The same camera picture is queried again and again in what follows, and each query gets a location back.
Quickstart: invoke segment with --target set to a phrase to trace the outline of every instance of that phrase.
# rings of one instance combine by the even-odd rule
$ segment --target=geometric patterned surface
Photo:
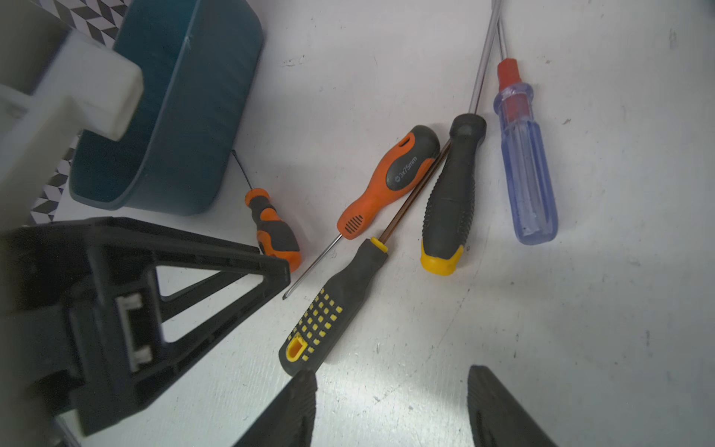
[[[114,46],[130,0],[39,0],[47,11],[99,43]]]
[[[84,35],[106,45],[114,46],[117,33],[132,0],[32,0],[64,23]],[[54,175],[42,188],[42,194],[35,200],[30,212],[28,225],[52,222],[54,212],[59,205],[62,192],[69,178],[74,148],[77,138],[71,144],[67,154],[55,169]]]

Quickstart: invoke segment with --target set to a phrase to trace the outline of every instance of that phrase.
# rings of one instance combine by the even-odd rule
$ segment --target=orange screwdriver
[[[246,178],[246,183],[251,189],[246,194],[246,206],[251,209],[251,217],[253,222],[256,222],[256,238],[258,245],[266,256],[279,257],[288,261],[290,271],[294,272],[300,267],[302,261],[300,257],[300,247],[295,239],[293,230],[285,223],[276,212],[273,205],[270,203],[268,191],[261,188],[251,186],[251,181],[248,180],[246,172],[243,170],[241,162],[238,161],[236,151],[231,153],[238,163],[238,167],[243,172],[243,177]]]
[[[440,141],[432,129],[415,126],[410,130],[380,160],[363,195],[350,204],[337,220],[337,237],[286,291],[283,299],[293,293],[340,239],[355,239],[361,235],[382,208],[411,191],[425,176],[439,153]]]

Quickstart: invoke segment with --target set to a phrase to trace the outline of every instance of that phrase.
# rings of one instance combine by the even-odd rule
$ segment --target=metal shaft
[[[497,23],[497,35],[499,36],[499,53],[501,55],[501,60],[509,57],[509,53],[506,51],[506,39],[504,38],[504,20],[499,18]]]
[[[479,60],[479,68],[477,70],[477,79],[474,83],[474,92],[472,93],[472,100],[469,105],[469,112],[471,113],[476,113],[477,112],[477,106],[479,105],[479,96],[481,96],[482,92],[482,85],[484,84],[484,76],[487,71],[487,66],[489,65],[489,54],[491,53],[491,47],[494,44],[494,35],[497,34],[497,28],[499,28],[499,15],[501,14],[501,0],[494,0],[492,2],[492,14],[491,17],[489,18],[489,27],[487,28],[487,36],[484,40],[484,48],[482,48],[482,57]],[[403,203],[403,206],[398,210],[398,213],[393,217],[392,221],[388,225],[387,228],[385,228],[385,231],[382,233],[380,236],[379,241],[382,242],[383,244],[388,241],[390,236],[392,235],[393,231],[395,231],[395,228],[398,226],[402,218],[405,216],[405,213],[410,209],[414,201],[417,199],[417,197],[420,195],[423,189],[425,189],[425,186],[427,186],[427,183],[429,183],[430,179],[434,175],[434,173],[437,171],[437,168],[439,168],[440,164],[442,164],[442,161],[447,157],[447,153],[449,153],[449,149],[452,146],[451,140],[447,141],[447,143],[444,145],[442,148],[442,152],[440,152],[439,156],[435,160],[434,163],[432,163],[432,166],[430,166],[430,169],[425,173],[425,176],[422,178],[422,180],[417,183],[417,186],[415,189],[410,193],[410,196],[407,198],[405,203]]]
[[[293,293],[293,290],[298,287],[298,285],[305,279],[307,274],[315,268],[315,266],[320,262],[320,260],[323,259],[325,255],[327,255],[327,253],[335,246],[335,244],[337,244],[340,239],[342,239],[342,235],[337,235],[335,240],[333,240],[330,245],[328,245],[327,248],[323,250],[322,253],[320,253],[320,256],[318,256],[317,259],[313,261],[313,264],[311,264],[310,267],[306,271],[304,271],[298,279],[295,280],[295,283],[290,286],[290,289],[286,290],[286,292],[283,294],[283,299],[288,298],[288,296]]]
[[[494,44],[494,35],[496,34],[497,23],[499,22],[500,15],[501,0],[494,0],[492,4],[492,15],[489,18],[489,27],[487,28],[487,37],[484,40],[484,47],[482,48],[482,57],[479,59],[477,80],[474,83],[474,92],[472,92],[472,100],[469,103],[470,113],[476,113],[477,107],[479,106],[479,96],[481,96],[482,93],[484,76],[486,75],[487,66],[489,65],[489,54],[491,53],[491,47]]]
[[[420,195],[422,190],[425,189],[425,186],[427,186],[427,183],[429,183],[430,179],[437,171],[437,168],[439,168],[440,164],[442,164],[442,161],[445,159],[445,157],[447,157],[447,152],[449,152],[449,148],[451,146],[452,140],[448,140],[447,144],[445,144],[445,146],[442,148],[442,152],[440,152],[435,162],[432,163],[430,169],[428,169],[425,173],[425,176],[422,177],[422,180],[420,180],[419,183],[417,183],[417,186],[415,186],[415,189],[412,190],[410,196],[407,198],[405,203],[403,203],[403,206],[400,207],[398,213],[393,217],[388,227],[385,228],[385,231],[383,231],[383,233],[380,235],[380,239],[378,239],[380,242],[384,244],[388,241],[388,239],[390,239],[390,236],[392,235],[393,231],[395,231],[395,228],[398,226],[398,223],[400,223],[402,218],[405,216],[407,210],[410,209],[412,203],[417,199],[418,195]]]
[[[236,159],[236,163],[238,163],[238,167],[241,168],[241,172],[243,172],[243,177],[246,179],[246,183],[248,183],[248,187],[250,189],[253,189],[253,186],[251,186],[251,181],[248,180],[248,176],[246,175],[246,170],[243,169],[243,165],[241,164],[240,161],[238,161],[238,155],[236,155],[236,151],[232,150],[231,153],[233,154],[233,157]]]

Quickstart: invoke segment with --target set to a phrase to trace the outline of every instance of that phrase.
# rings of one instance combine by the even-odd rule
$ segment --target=black plastic stand
[[[2,323],[18,358],[3,368],[50,413],[76,408],[87,435],[146,408],[290,284],[288,262],[256,247],[127,218],[20,228],[0,243],[12,289]],[[162,297],[158,265],[219,273]],[[164,341],[162,322],[247,274],[263,281]]]

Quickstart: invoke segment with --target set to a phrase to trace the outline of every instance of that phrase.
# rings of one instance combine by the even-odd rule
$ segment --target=black and yellow screwdriver
[[[382,208],[411,191],[435,161],[439,150],[440,140],[426,126],[414,126],[410,133],[393,146],[375,168],[368,188],[345,208],[337,220],[337,237],[290,286],[283,299],[288,298],[340,239],[351,240],[360,236]]]
[[[472,227],[474,156],[487,132],[486,121],[476,112],[500,11],[501,0],[494,0],[469,104],[470,113],[459,115],[452,122],[449,132],[452,148],[425,209],[420,262],[425,270],[436,275],[454,273]]]
[[[293,230],[278,216],[275,208],[271,205],[268,191],[251,186],[251,181],[248,180],[246,171],[243,170],[236,151],[232,150],[231,153],[236,159],[238,167],[241,168],[248,187],[251,189],[246,194],[245,202],[246,206],[251,209],[253,222],[256,222],[256,238],[261,251],[266,256],[285,259],[288,261],[290,271],[296,271],[302,259],[300,257],[300,247],[298,247],[298,241],[295,239]]]
[[[380,238],[366,239],[350,264],[333,275],[310,303],[278,350],[280,365],[286,373],[294,375],[300,370],[316,371],[320,367],[363,306],[370,282],[388,258],[385,243],[445,159],[449,145],[439,152]]]

